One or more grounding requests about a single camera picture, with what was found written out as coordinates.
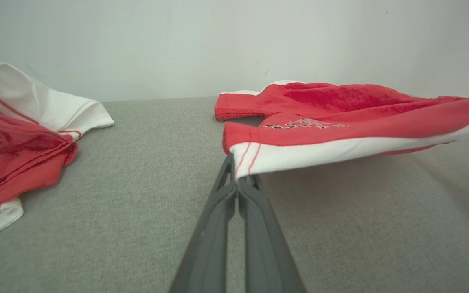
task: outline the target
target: gray table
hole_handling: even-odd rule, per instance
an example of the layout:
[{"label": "gray table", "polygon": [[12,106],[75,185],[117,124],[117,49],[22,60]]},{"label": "gray table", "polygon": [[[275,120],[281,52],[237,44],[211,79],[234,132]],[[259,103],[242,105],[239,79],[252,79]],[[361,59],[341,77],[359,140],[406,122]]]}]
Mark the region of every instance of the gray table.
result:
[{"label": "gray table", "polygon": [[[0,232],[0,293],[166,292],[225,154],[215,98],[112,102]],[[469,292],[469,140],[266,174],[309,292]],[[244,292],[243,221],[228,291]]]}]

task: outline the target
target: gray cloth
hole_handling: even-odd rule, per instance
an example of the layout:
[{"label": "gray cloth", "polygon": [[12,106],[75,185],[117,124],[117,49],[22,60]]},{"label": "gray cloth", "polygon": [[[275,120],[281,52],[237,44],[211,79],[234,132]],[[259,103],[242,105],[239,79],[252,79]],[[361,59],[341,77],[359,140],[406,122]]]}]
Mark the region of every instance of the gray cloth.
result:
[{"label": "gray cloth", "polygon": [[[111,102],[0,232],[0,293],[166,292],[225,154],[215,98]],[[309,292],[469,292],[469,139],[262,176]],[[243,221],[228,291],[244,292]]]}]

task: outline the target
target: garment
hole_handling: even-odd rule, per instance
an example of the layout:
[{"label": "garment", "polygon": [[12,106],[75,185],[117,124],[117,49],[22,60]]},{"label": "garment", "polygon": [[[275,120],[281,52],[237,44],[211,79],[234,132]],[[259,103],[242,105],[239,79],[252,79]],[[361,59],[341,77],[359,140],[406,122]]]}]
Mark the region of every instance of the garment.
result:
[{"label": "garment", "polygon": [[469,136],[469,98],[416,98],[379,85],[279,81],[261,92],[222,93],[218,120],[236,178],[353,158],[407,153]]},{"label": "garment", "polygon": [[18,195],[57,182],[76,139],[113,124],[101,103],[54,91],[0,63],[0,230],[23,215]]}]

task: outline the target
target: white wall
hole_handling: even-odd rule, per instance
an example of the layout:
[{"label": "white wall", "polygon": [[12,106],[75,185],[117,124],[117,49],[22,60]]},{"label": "white wall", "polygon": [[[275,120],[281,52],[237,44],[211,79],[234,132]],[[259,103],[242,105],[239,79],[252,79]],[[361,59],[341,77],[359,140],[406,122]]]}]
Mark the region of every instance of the white wall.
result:
[{"label": "white wall", "polygon": [[101,101],[275,80],[469,96],[469,0],[0,0],[0,62]]}]

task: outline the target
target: folded shirt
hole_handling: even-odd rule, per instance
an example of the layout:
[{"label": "folded shirt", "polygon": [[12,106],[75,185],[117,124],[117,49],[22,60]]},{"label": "folded shirt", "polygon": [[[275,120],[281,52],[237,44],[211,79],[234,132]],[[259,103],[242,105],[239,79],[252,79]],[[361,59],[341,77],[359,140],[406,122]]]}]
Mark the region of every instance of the folded shirt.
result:
[{"label": "folded shirt", "polygon": [[408,153],[469,137],[469,98],[417,98],[379,85],[279,81],[261,92],[222,93],[218,120],[236,178],[353,158]]}]

